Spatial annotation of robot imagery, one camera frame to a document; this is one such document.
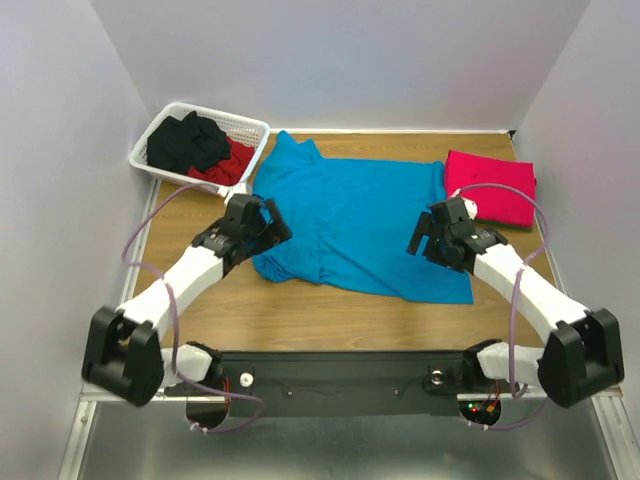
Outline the blue t shirt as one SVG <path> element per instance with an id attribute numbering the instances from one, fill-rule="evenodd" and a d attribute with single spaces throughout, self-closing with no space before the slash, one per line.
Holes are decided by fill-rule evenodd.
<path id="1" fill-rule="evenodd" d="M 436 304 L 470 304 L 468 274 L 408 254 L 422 212 L 444 200 L 441 162 L 326 158 L 282 131 L 253 191 L 272 199 L 286 242 L 254 257 L 263 278 Z"/>

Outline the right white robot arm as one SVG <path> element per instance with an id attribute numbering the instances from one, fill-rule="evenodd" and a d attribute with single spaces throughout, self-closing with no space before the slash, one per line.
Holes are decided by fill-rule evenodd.
<path id="1" fill-rule="evenodd" d="M 607 309 L 590 310 L 532 269 L 507 238 L 475 223 L 475 204 L 451 197 L 420 214 L 407 251 L 489 285 L 533 327 L 540 348 L 487 340 L 468 348 L 463 384 L 482 390 L 494 380 L 538 387 L 569 408 L 625 377 L 620 327 Z"/>

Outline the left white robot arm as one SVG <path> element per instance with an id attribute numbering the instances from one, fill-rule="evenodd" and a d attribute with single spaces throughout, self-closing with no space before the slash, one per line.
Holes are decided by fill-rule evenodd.
<path id="1" fill-rule="evenodd" d="M 233 195 L 223 217 L 198 233 L 148 288 L 93 315 L 82 378 L 135 406 L 179 383 L 189 382 L 202 394 L 215 392 L 223 371 L 214 363 L 213 350 L 197 343 L 164 349 L 161 340 L 167 331 L 179 331 L 180 314 L 203 292 L 237 265 L 291 236 L 274 200 Z"/>

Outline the folded pink t shirt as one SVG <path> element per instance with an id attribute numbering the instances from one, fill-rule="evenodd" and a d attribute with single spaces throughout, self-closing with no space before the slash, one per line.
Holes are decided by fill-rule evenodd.
<path id="1" fill-rule="evenodd" d="M 537 180 L 532 163 L 506 161 L 450 150 L 445 162 L 448 196 L 459 192 L 477 206 L 479 221 L 530 230 L 534 206 L 518 190 L 536 199 Z"/>

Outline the dark red t shirt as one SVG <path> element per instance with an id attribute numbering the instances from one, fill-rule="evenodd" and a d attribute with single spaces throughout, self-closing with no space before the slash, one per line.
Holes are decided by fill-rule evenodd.
<path id="1" fill-rule="evenodd" d="M 191 178 L 215 183 L 223 186 L 233 186 L 237 184 L 255 154 L 255 148 L 237 142 L 230 137 L 227 138 L 230 146 L 230 157 L 220 160 L 216 165 L 201 172 L 195 167 L 188 170 L 187 175 Z"/>

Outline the white plastic laundry basket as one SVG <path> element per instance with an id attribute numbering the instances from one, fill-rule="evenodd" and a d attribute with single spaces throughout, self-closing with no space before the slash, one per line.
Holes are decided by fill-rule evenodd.
<path id="1" fill-rule="evenodd" d="M 150 166 L 147 162 L 147 140 L 148 137 L 160 126 L 160 124 L 169 117 L 176 120 L 182 120 L 189 113 L 196 112 L 200 117 L 208 118 L 216 122 L 218 127 L 224 131 L 228 138 L 240 143 L 246 147 L 254 149 L 254 153 L 247 162 L 242 174 L 238 180 L 232 182 L 229 186 L 215 182 L 209 182 L 196 179 L 187 175 L 173 173 Z M 149 126 L 144 130 L 141 137 L 136 141 L 133 150 L 128 156 L 128 162 L 131 167 L 139 169 L 151 176 L 174 183 L 183 185 L 207 184 L 205 189 L 214 190 L 218 195 L 225 197 L 228 191 L 237 184 L 246 185 L 253 173 L 258 160 L 263 153 L 267 144 L 267 140 L 271 133 L 269 125 L 263 121 L 252 119 L 229 112 L 219 111 L 198 105 L 192 105 L 184 102 L 172 102 L 166 105 L 151 121 Z"/>

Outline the black t shirt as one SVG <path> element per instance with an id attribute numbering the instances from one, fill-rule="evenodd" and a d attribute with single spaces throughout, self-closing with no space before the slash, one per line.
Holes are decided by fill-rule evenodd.
<path id="1" fill-rule="evenodd" d="M 182 120 L 165 118 L 147 139 L 147 164 L 186 175 L 191 168 L 204 173 L 231 158 L 226 133 L 210 118 L 188 113 Z"/>

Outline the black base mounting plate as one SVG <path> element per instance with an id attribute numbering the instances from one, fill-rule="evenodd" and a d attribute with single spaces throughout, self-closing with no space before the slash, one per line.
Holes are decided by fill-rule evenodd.
<path id="1" fill-rule="evenodd" d="M 213 360 L 218 386 L 228 380 L 234 418 L 377 415 L 456 416 L 458 396 L 484 398 L 495 384 L 471 374 L 460 350 L 224 351 Z"/>

